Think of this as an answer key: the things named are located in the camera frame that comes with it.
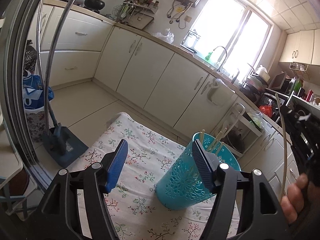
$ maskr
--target finger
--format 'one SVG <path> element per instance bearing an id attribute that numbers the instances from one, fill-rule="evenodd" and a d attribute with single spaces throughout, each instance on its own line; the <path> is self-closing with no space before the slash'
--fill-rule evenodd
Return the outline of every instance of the finger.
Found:
<path id="1" fill-rule="evenodd" d="M 313 182 L 310 182 L 308 186 L 308 199 L 310 202 L 320 203 L 320 187 L 316 187 Z"/>
<path id="2" fill-rule="evenodd" d="M 292 204 L 290 203 L 290 200 L 287 196 L 284 196 L 281 201 L 281 207 L 284 213 L 285 218 L 287 219 L 288 223 L 291 224 L 295 222 L 295 220 L 298 217 L 298 214 Z"/>
<path id="3" fill-rule="evenodd" d="M 296 183 L 289 185 L 287 190 L 287 196 L 295 210 L 298 213 L 301 212 L 301 210 L 303 209 L 304 200 L 301 189 L 298 188 Z"/>
<path id="4" fill-rule="evenodd" d="M 305 173 L 302 173 L 296 181 L 296 184 L 299 189 L 303 189 L 308 185 L 308 176 Z"/>

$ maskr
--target ceiling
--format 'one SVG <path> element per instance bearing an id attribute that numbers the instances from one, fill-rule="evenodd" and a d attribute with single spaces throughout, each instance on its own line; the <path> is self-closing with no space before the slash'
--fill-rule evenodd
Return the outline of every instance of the ceiling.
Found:
<path id="1" fill-rule="evenodd" d="M 320 28 L 320 19 L 307 0 L 249 0 L 288 34 Z"/>

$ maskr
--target floral tablecloth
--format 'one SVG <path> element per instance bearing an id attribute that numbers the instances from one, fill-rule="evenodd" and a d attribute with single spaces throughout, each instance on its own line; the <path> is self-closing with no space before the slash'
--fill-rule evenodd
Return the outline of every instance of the floral tablecloth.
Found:
<path id="1" fill-rule="evenodd" d="M 94 162 L 100 162 L 106 153 L 116 149 L 123 138 L 128 142 L 128 156 L 116 188 L 105 195 L 119 238 L 199 239 L 215 197 L 181 211 L 164 207 L 155 194 L 156 184 L 185 147 L 137 123 L 127 113 L 114 116 L 106 124 L 106 131 L 68 167 L 69 171 L 83 170 Z M 81 220 L 86 215 L 84 203 L 80 202 Z M 90 230 L 82 221 L 83 233 L 90 237 Z M 235 203 L 228 237 L 236 234 L 238 224 L 239 214 Z"/>

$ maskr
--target window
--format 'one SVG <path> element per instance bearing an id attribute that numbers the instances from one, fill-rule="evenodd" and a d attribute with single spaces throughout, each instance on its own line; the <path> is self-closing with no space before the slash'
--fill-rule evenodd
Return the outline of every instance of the window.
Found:
<path id="1" fill-rule="evenodd" d="M 240 71 L 237 79 L 242 81 L 254 66 L 267 39 L 270 24 L 252 8 L 238 0 L 209 0 L 201 11 L 182 46 L 196 52 L 197 56 L 218 68 L 223 65 L 227 76 Z"/>

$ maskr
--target dish rack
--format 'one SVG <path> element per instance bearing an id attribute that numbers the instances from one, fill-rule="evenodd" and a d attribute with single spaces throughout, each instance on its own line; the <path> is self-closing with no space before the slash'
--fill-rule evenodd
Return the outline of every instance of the dish rack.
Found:
<path id="1" fill-rule="evenodd" d="M 300 78 L 302 80 L 310 80 L 309 65 L 307 65 L 306 70 L 300 70 L 300 69 L 291 68 L 291 66 L 289 68 L 291 69 L 293 74 L 295 76 L 297 76 L 298 78 Z"/>

